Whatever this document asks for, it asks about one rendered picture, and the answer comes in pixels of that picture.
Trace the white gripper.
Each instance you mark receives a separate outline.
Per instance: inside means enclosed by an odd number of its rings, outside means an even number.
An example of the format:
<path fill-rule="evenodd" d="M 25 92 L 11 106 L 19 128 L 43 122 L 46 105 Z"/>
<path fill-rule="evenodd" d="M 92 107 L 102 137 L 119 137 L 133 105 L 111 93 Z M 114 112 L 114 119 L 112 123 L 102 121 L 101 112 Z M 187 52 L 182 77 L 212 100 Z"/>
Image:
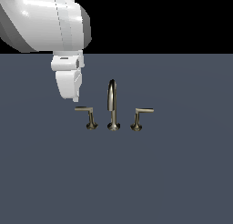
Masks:
<path fill-rule="evenodd" d="M 56 83 L 60 96 L 79 102 L 79 88 L 82 85 L 83 51 L 55 51 L 51 68 L 56 72 Z"/>

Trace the brushed metal faucet spout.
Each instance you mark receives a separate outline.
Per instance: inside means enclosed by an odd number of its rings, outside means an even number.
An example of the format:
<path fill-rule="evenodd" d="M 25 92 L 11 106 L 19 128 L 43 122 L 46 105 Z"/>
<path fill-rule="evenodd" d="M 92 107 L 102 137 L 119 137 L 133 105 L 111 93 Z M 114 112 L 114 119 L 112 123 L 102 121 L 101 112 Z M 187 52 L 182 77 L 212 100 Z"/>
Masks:
<path fill-rule="evenodd" d="M 107 90 L 107 110 L 111 112 L 111 122 L 107 128 L 111 131 L 120 129 L 120 124 L 117 123 L 117 83 L 111 79 L 108 84 Z"/>

